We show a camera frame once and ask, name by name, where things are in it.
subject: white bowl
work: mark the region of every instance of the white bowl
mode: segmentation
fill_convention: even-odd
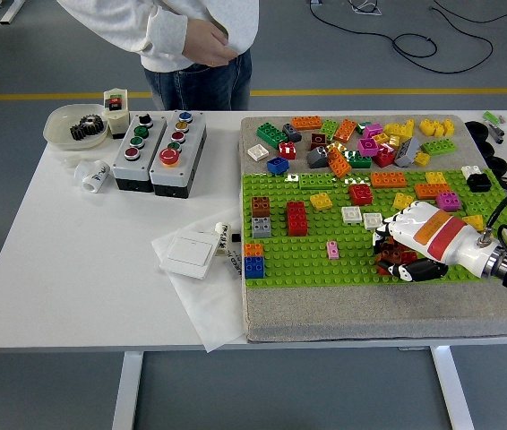
[[[76,141],[71,135],[71,127],[79,124],[83,116],[98,115],[102,118],[104,128],[102,132],[93,136],[86,136]],[[42,135],[47,142],[61,150],[85,150],[104,141],[107,137],[108,121],[104,118],[102,105],[67,105],[55,110],[48,116]]]

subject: white paper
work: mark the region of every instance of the white paper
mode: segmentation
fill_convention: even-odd
[[[226,222],[241,231],[239,209],[223,211],[195,222],[184,230],[213,233],[218,222]],[[162,261],[176,232],[151,243]],[[245,333],[241,293],[241,250],[232,246],[227,255],[217,255],[204,279],[193,279],[166,272],[185,311],[190,317],[207,352],[235,340]]]

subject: jeans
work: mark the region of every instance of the jeans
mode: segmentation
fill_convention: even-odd
[[[250,99],[250,51],[227,66],[192,64],[170,73],[144,69],[158,110],[247,110]]]

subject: gray felt board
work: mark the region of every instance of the gray felt board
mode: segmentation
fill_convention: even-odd
[[[344,116],[322,116],[339,123]],[[430,171],[460,169],[462,166],[486,168],[462,120],[457,116],[431,113],[430,116],[352,116],[358,123],[405,124],[415,120],[414,135],[421,142],[435,140],[421,134],[423,119],[449,118],[455,126],[451,137],[457,150],[446,157],[434,157]],[[277,151],[256,135],[257,128],[269,122],[279,129],[291,122],[290,116],[248,117],[242,121],[239,143],[242,174],[267,173],[266,163],[254,161],[247,150],[260,143],[277,156]],[[326,173],[329,168],[310,169],[305,160],[311,133],[302,132],[296,144],[295,160],[288,173]],[[350,149],[357,147],[357,132]],[[382,171],[402,171],[391,165]],[[375,164],[371,170],[380,170]],[[472,338],[507,336],[507,288],[498,279],[451,283],[400,283],[378,286],[247,288],[242,283],[245,327],[248,341],[287,342],[310,340],[373,340]]]

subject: black cable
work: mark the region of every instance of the black cable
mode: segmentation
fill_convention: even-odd
[[[443,10],[445,10],[445,11],[446,11],[446,12],[448,12],[448,13],[450,13],[451,15],[454,15],[454,16],[456,16],[457,18],[461,18],[462,20],[465,20],[465,21],[468,21],[468,22],[474,22],[475,24],[487,24],[487,23],[489,23],[489,22],[498,21],[498,20],[500,20],[500,19],[502,19],[502,18],[507,17],[507,13],[506,13],[506,14],[501,15],[501,16],[499,16],[499,17],[493,18],[492,20],[486,20],[486,21],[476,21],[476,20],[471,20],[471,19],[469,19],[469,18],[466,18],[466,17],[464,17],[464,16],[462,16],[462,15],[459,15],[459,14],[457,14],[457,13],[455,13],[455,12],[450,11],[449,9],[447,9],[446,7],[444,7],[442,4],[440,4],[440,3],[439,3],[439,2],[437,2],[436,0],[433,0],[433,1],[434,1],[435,3],[437,3],[437,5],[438,5],[439,7],[441,7]]]
[[[424,36],[422,34],[417,34],[417,33],[402,33],[402,34],[399,34],[399,36],[397,36],[396,38],[391,38],[390,36],[387,36],[386,34],[382,34],[382,33],[375,33],[375,32],[371,32],[371,31],[356,31],[356,30],[346,29],[346,28],[341,27],[341,26],[339,26],[337,24],[334,24],[332,22],[325,21],[324,19],[322,19],[319,16],[317,16],[315,14],[315,12],[314,12],[313,5],[311,3],[309,4],[309,11],[311,12],[311,14],[314,16],[314,18],[317,21],[322,22],[324,24],[327,24],[327,25],[329,25],[329,26],[331,26],[333,28],[336,28],[338,30],[346,31],[348,33],[360,34],[360,35],[364,35],[364,36],[378,36],[378,37],[381,37],[381,38],[388,39],[391,42],[392,48],[395,50],[395,52],[397,52],[397,54],[399,54],[400,56],[402,56],[403,58],[405,58],[407,61],[409,61],[413,65],[415,65],[417,67],[420,67],[421,69],[427,70],[428,72],[433,72],[433,73],[438,73],[438,74],[457,74],[457,73],[468,72],[469,70],[472,70],[475,67],[480,66],[482,63],[484,63],[484,61],[486,61],[493,54],[494,47],[493,47],[493,44],[492,44],[492,42],[490,40],[485,39],[485,38],[481,38],[480,36],[477,36],[477,35],[474,35],[474,34],[470,34],[470,33],[467,33],[466,31],[460,30],[457,27],[455,27],[452,24],[451,21],[449,21],[449,19],[444,15],[444,13],[442,13],[441,11],[439,11],[438,9],[436,9],[436,8],[434,8],[432,6],[431,6],[430,10],[437,11],[456,31],[458,31],[458,32],[460,32],[460,33],[462,33],[462,34],[464,34],[466,36],[469,36],[469,37],[471,37],[473,39],[480,39],[480,40],[483,40],[484,42],[486,42],[488,44],[488,46],[490,47],[490,52],[488,53],[488,55],[486,55],[485,58],[483,58],[482,60],[480,60],[476,64],[471,65],[470,67],[467,67],[465,69],[456,70],[456,71],[452,71],[452,72],[445,72],[445,71],[442,71],[442,70],[436,70],[436,69],[433,69],[431,67],[426,67],[424,65],[421,65],[420,63],[418,63],[418,62],[416,62],[415,60],[412,59],[412,58],[429,58],[431,56],[436,55],[436,53],[438,51],[438,47],[427,36]],[[399,46],[399,43],[398,43],[398,40],[401,39],[401,38],[404,38],[404,37],[413,37],[413,38],[420,38],[420,39],[425,40],[426,42],[428,42],[429,44],[431,44],[433,46],[433,52],[431,54],[428,54],[428,55],[425,55],[425,56],[416,56],[414,54],[409,53],[405,49],[401,48]]]

